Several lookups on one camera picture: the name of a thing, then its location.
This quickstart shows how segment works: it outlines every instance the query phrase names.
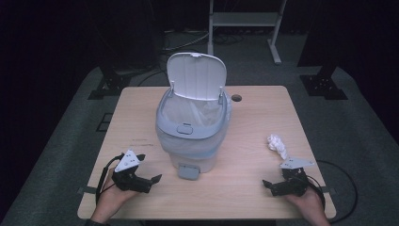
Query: person's hand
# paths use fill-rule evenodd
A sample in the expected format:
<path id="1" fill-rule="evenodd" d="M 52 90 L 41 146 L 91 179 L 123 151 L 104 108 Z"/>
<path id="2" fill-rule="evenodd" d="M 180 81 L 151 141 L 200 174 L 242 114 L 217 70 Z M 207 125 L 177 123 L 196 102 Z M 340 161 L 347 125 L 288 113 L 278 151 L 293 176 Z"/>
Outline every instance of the person's hand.
<path id="1" fill-rule="evenodd" d="M 96 209 L 90 218 L 92 221 L 105 224 L 118 212 L 118 210 L 120 210 L 126 201 L 139 194 L 139 192 L 132 190 L 122 191 L 115 186 L 114 181 L 112 180 L 113 172 L 114 169 L 110 169 L 108 172 L 108 176 L 103 186 L 103 193 L 101 194 Z"/>
<path id="2" fill-rule="evenodd" d="M 322 201 L 311 187 L 308 186 L 305 194 L 301 197 L 296 195 L 286 195 L 284 197 L 298 208 L 303 218 L 311 225 L 330 225 L 324 212 Z"/>

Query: table top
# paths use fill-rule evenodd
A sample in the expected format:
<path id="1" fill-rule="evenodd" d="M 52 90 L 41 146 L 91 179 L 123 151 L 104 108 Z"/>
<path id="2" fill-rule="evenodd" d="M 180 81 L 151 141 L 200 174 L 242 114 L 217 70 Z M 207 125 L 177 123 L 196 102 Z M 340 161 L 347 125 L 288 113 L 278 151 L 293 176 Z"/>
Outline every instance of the table top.
<path id="1" fill-rule="evenodd" d="M 136 175 L 150 179 L 163 174 L 150 193 L 128 201 L 114 218 L 135 219 L 277 219 L 301 218 L 282 197 L 273 197 L 262 180 L 282 182 L 277 152 L 267 148 L 267 137 L 281 137 L 292 157 L 315 162 L 310 144 L 285 87 L 226 87 L 230 94 L 242 96 L 232 102 L 230 127 L 221 144 L 215 167 L 197 181 L 178 177 L 155 132 L 156 108 L 168 88 L 126 88 L 104 138 L 88 186 L 96 187 L 103 167 L 115 156 L 133 147 L 144 153 Z M 308 175 L 325 185 L 317 166 L 306 167 Z M 336 210 L 326 196 L 326 215 Z M 78 209 L 79 218 L 90 218 L 95 208 L 93 194 L 85 193 Z"/>

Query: open lid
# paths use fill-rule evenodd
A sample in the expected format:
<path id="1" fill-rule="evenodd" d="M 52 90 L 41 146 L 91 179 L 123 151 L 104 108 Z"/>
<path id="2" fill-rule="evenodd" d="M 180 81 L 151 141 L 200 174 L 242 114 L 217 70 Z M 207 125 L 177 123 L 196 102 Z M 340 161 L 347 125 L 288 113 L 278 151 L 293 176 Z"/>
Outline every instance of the open lid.
<path id="1" fill-rule="evenodd" d="M 226 85 L 226 66 L 214 56 L 179 53 L 168 60 L 168 79 L 176 95 L 195 100 L 217 100 Z"/>

